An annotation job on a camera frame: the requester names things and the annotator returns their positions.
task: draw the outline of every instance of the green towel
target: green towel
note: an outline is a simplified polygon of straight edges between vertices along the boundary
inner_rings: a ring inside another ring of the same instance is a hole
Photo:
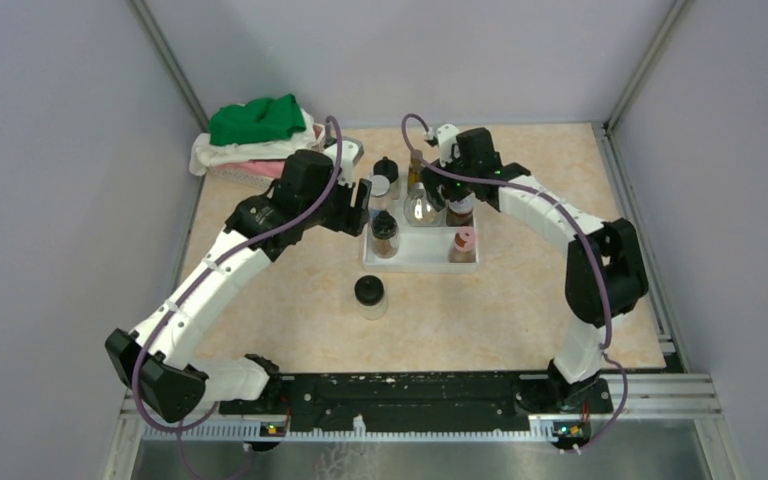
[[[286,140],[304,130],[302,109],[295,96],[258,98],[245,105],[220,108],[210,118],[210,144],[221,147]]]

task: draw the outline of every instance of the robotic arm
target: robotic arm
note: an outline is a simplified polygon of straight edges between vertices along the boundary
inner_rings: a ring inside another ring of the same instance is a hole
[[[610,344],[611,325],[630,312],[649,289],[634,226],[623,218],[606,222],[583,212],[551,194],[521,165],[502,165],[485,128],[461,133],[446,124],[428,130],[426,141],[440,149],[440,158],[421,173],[435,209],[444,208],[446,200],[459,201],[474,194],[497,211],[523,221],[566,255],[565,296],[576,319],[548,373],[555,406],[577,408],[582,395],[598,379],[601,351]],[[441,172],[490,182],[460,181]],[[524,188],[503,186],[506,184]],[[586,236],[597,260],[604,258],[597,262],[598,272],[593,271],[579,234]],[[610,322],[606,322],[596,275],[604,281]]]
[[[352,205],[354,166],[363,155],[363,145],[345,139],[342,150],[337,184],[303,222],[235,251],[246,240],[287,224],[314,204],[336,168],[336,144],[324,154],[299,150],[288,157],[281,179],[270,188],[271,196],[267,191],[237,205],[210,251],[169,299],[131,332],[117,329],[107,338],[105,348],[116,373],[132,388],[131,375],[140,350],[159,329],[155,340],[149,342],[139,389],[143,400],[165,421],[183,419],[202,401],[255,400],[261,395],[270,378],[264,367],[271,364],[264,359],[200,362],[201,369],[189,361],[205,332],[240,289],[285,248],[301,240],[305,230],[323,225],[352,236],[363,231],[368,220],[368,180],[358,183]]]

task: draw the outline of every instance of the wooden table surface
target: wooden table surface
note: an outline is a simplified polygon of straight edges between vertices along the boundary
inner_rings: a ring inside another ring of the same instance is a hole
[[[590,125],[488,128],[503,162],[524,165],[582,210],[608,220],[618,217]],[[361,140],[366,151],[357,177],[367,175],[384,155],[407,168],[397,128],[345,134]],[[420,145],[421,132],[413,134],[414,145]],[[423,150],[432,155],[430,147]],[[258,193],[208,174],[186,273],[210,248],[236,204]],[[377,321],[360,316],[353,295],[355,280],[365,274],[361,238],[308,230],[231,302],[196,358],[256,353],[296,373],[545,368],[572,318],[563,295],[565,260],[519,221],[484,204],[476,207],[476,215],[478,271],[378,274],[389,308]],[[641,301],[615,329],[610,353],[624,366],[663,367],[652,315],[648,302]]]

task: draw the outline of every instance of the black lid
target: black lid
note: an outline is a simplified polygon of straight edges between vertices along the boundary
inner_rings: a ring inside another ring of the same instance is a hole
[[[355,298],[361,305],[378,305],[384,298],[384,283],[375,275],[360,277],[355,282]]]
[[[396,183],[399,180],[399,166],[396,165],[396,162],[384,157],[372,166],[372,174],[384,175],[387,180],[390,180],[390,183]]]
[[[380,212],[372,219],[372,236],[379,240],[389,240],[399,232],[399,226],[396,219],[390,215],[390,212]]]

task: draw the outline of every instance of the bottle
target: bottle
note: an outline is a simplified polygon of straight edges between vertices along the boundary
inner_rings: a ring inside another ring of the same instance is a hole
[[[375,162],[372,167],[373,175],[383,175],[390,182],[390,199],[396,201],[401,195],[401,188],[399,182],[399,166],[396,162],[390,160],[387,157],[382,158]]]
[[[440,221],[444,216],[442,210],[438,212],[431,205],[425,184],[422,182],[414,183],[408,190],[408,196],[405,198],[405,204],[402,208],[404,209],[405,220],[412,227],[440,226]]]
[[[419,160],[419,156],[422,155],[422,152],[419,150],[416,150],[416,153],[414,151],[411,151],[411,163],[410,166],[408,166],[408,190],[417,182],[421,182],[419,178],[419,172],[422,170],[422,161]]]
[[[399,251],[399,226],[386,210],[372,219],[372,253],[378,258],[392,258]]]
[[[369,220],[371,221],[380,212],[387,210],[390,206],[390,181],[384,175],[373,175],[369,180],[372,188],[369,189]]]
[[[449,248],[449,263],[475,263],[475,229],[461,227]]]
[[[446,225],[463,227],[472,225],[472,195],[463,200],[446,200]]]
[[[387,311],[384,283],[375,275],[360,277],[355,282],[355,299],[360,307],[360,314],[367,320],[378,320]]]

